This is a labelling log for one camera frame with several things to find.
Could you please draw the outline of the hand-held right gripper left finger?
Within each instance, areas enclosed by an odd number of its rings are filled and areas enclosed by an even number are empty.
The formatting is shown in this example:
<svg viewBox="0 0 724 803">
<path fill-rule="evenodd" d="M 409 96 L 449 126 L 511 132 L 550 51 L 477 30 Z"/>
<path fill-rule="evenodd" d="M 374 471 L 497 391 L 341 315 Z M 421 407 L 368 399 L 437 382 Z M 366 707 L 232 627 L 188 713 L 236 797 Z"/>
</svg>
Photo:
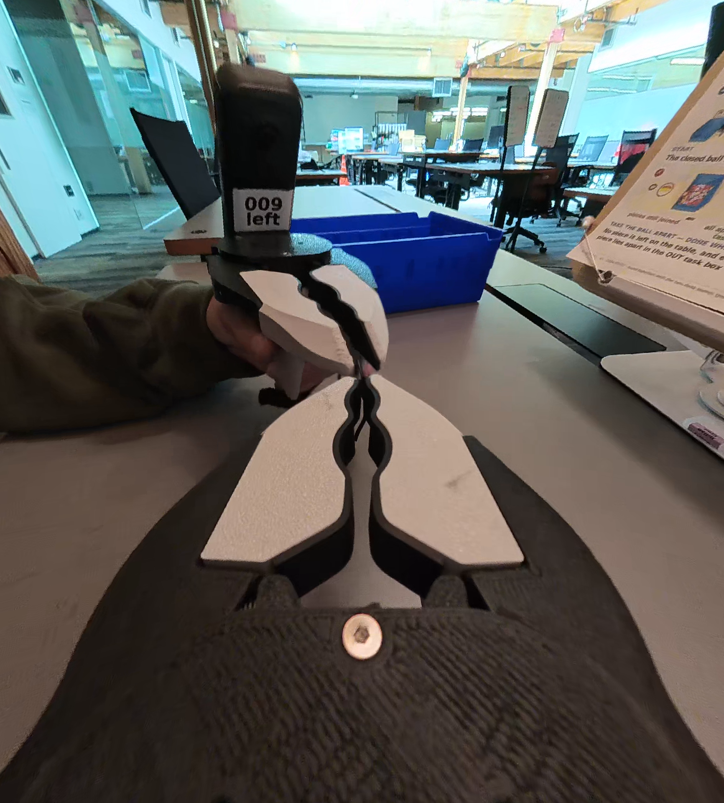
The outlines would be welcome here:
<svg viewBox="0 0 724 803">
<path fill-rule="evenodd" d="M 338 379 L 264 430 L 202 549 L 205 565 L 278 568 L 341 524 L 347 474 L 335 446 L 354 423 L 356 388 L 350 376 Z"/>
</svg>

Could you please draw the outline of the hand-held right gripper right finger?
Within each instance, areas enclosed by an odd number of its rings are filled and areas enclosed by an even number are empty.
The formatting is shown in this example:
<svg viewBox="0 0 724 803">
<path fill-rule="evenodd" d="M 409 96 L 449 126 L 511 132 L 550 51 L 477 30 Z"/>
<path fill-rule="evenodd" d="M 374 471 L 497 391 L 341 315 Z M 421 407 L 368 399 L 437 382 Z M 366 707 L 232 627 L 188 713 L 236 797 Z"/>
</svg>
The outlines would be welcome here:
<svg viewBox="0 0 724 803">
<path fill-rule="evenodd" d="M 386 573 L 470 573 L 524 556 L 461 432 L 379 375 L 365 383 L 371 554 Z"/>
</svg>

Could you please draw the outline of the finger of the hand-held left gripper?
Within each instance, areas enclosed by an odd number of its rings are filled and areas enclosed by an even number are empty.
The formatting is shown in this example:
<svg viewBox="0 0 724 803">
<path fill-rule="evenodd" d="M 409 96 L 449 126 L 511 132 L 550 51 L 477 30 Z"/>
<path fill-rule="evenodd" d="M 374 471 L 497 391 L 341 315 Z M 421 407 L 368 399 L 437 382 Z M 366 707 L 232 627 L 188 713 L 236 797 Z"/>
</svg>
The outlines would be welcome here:
<svg viewBox="0 0 724 803">
<path fill-rule="evenodd" d="M 345 265 L 324 265 L 308 278 L 308 297 L 335 323 L 351 355 L 373 370 L 387 358 L 389 333 L 384 306 L 376 289 Z"/>
<path fill-rule="evenodd" d="M 356 365 L 339 324 L 305 296 L 291 274 L 241 271 L 239 279 L 258 303 L 261 331 L 284 352 L 327 373 L 356 374 Z"/>
</svg>

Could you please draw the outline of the person's left forearm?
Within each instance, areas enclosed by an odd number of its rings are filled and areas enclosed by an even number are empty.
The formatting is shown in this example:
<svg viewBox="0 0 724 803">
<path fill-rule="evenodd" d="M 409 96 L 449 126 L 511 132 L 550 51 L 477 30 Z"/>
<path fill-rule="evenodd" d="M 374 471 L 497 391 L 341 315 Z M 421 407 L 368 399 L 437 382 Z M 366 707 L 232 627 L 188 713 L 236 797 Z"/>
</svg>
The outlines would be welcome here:
<svg viewBox="0 0 724 803">
<path fill-rule="evenodd" d="M 206 286 L 140 279 L 103 297 L 0 278 L 0 434 L 150 417 L 261 375 L 206 324 Z"/>
</svg>

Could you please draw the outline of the person's left hand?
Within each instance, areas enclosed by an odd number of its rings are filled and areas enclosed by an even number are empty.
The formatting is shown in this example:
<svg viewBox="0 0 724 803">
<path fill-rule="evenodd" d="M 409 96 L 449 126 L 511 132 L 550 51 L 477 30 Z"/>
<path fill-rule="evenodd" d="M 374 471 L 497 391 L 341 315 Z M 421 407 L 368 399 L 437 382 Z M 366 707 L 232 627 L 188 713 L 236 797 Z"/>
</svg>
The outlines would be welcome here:
<svg viewBox="0 0 724 803">
<path fill-rule="evenodd" d="M 263 333 L 258 317 L 238 306 L 212 298 L 206 309 L 206 324 L 214 338 L 230 353 L 272 379 L 277 389 L 297 391 L 289 395 L 290 399 L 310 393 L 332 376 L 332 372 L 278 346 Z"/>
</svg>

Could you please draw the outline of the blue plastic bin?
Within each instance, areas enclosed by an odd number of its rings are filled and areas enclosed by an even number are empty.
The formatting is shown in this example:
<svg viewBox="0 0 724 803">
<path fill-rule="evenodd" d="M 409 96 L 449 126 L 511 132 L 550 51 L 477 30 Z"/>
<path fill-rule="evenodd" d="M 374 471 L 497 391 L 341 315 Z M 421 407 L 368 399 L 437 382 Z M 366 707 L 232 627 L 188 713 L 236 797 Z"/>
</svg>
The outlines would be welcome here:
<svg viewBox="0 0 724 803">
<path fill-rule="evenodd" d="M 310 217 L 291 227 L 366 264 L 387 315 L 477 303 L 503 238 L 496 227 L 436 212 Z"/>
</svg>

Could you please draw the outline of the black flat panel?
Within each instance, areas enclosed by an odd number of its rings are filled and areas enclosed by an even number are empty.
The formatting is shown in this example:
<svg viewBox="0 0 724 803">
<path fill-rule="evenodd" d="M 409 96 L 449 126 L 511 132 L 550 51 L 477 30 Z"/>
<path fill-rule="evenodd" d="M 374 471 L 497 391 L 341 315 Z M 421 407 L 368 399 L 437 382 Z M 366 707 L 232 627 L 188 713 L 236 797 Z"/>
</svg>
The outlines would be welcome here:
<svg viewBox="0 0 724 803">
<path fill-rule="evenodd" d="M 148 154 L 186 220 L 220 200 L 209 166 L 200 156 L 185 122 L 146 115 L 133 107 L 130 113 Z"/>
</svg>

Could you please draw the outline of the black office chair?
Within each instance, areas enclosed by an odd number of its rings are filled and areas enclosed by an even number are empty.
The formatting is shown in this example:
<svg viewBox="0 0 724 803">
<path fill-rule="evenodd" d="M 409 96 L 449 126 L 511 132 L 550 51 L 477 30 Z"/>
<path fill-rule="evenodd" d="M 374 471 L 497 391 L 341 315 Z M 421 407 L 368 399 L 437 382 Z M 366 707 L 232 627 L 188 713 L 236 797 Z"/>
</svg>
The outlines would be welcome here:
<svg viewBox="0 0 724 803">
<path fill-rule="evenodd" d="M 555 215 L 563 177 L 577 138 L 577 134 L 559 136 L 554 147 L 545 148 L 539 153 L 538 161 L 526 176 L 515 176 L 505 181 L 502 211 L 509 224 L 504 233 L 507 251 L 515 252 L 518 239 L 526 238 L 537 246 L 541 255 L 547 253 L 546 243 L 534 231 L 524 228 L 523 222 Z"/>
</svg>

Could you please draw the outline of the white stand base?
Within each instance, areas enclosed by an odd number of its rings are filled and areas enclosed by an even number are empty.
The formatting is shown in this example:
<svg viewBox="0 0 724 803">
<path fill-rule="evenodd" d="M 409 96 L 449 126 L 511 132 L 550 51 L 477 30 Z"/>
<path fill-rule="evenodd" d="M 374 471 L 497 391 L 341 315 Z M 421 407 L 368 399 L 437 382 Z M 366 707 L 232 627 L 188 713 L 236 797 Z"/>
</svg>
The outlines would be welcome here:
<svg viewBox="0 0 724 803">
<path fill-rule="evenodd" d="M 615 355 L 605 357 L 600 366 L 724 461 L 724 447 L 711 449 L 686 431 L 687 424 L 696 420 L 724 437 L 724 420 L 704 407 L 698 396 L 708 384 L 724 386 L 723 355 L 690 350 Z"/>
</svg>

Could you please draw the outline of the white board on stand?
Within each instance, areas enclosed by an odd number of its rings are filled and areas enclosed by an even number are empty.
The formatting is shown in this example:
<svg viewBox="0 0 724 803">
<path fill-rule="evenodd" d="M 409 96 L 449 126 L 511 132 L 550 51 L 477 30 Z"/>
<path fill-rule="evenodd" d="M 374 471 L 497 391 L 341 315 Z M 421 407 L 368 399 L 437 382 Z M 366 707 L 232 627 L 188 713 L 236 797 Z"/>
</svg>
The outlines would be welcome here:
<svg viewBox="0 0 724 803">
<path fill-rule="evenodd" d="M 524 142 L 530 109 L 530 89 L 527 85 L 510 85 L 507 90 L 507 106 L 504 130 L 506 148 Z"/>
<path fill-rule="evenodd" d="M 568 100 L 568 91 L 551 87 L 546 89 L 535 128 L 534 146 L 537 148 L 553 148 L 556 146 Z"/>
</svg>

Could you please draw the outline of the wooden clipboard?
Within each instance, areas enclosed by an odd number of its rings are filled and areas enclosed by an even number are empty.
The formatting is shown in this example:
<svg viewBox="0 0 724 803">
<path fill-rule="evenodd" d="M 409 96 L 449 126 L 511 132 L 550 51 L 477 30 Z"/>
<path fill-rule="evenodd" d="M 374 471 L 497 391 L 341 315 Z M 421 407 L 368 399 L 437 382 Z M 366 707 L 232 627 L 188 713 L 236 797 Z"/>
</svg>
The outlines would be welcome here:
<svg viewBox="0 0 724 803">
<path fill-rule="evenodd" d="M 585 235 L 593 229 L 595 222 L 592 227 L 588 228 Z M 573 260 L 572 262 L 575 281 L 589 292 L 593 292 L 652 322 L 688 336 L 704 346 L 709 346 L 724 353 L 724 315 L 648 287 L 629 283 L 623 279 L 611 279 L 608 275 L 600 278 L 593 268 Z"/>
</svg>

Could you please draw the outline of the red-backed office chair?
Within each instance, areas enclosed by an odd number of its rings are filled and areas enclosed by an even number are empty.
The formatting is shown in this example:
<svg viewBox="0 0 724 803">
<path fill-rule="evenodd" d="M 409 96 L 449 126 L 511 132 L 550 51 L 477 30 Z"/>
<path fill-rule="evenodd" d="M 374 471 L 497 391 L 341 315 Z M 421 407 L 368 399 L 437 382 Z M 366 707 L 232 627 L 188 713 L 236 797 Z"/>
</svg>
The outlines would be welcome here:
<svg viewBox="0 0 724 803">
<path fill-rule="evenodd" d="M 617 165 L 610 186 L 620 186 L 656 139 L 657 129 L 625 130 L 622 133 Z"/>
</svg>

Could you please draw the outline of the printed instruction sheet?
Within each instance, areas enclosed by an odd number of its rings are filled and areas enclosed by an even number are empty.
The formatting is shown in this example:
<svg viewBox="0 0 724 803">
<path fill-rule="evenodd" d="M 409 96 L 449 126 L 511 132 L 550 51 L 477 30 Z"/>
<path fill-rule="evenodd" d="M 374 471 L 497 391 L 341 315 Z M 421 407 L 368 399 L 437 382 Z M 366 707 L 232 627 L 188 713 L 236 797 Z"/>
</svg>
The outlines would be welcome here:
<svg viewBox="0 0 724 803">
<path fill-rule="evenodd" d="M 569 259 L 724 315 L 724 52 Z"/>
</svg>

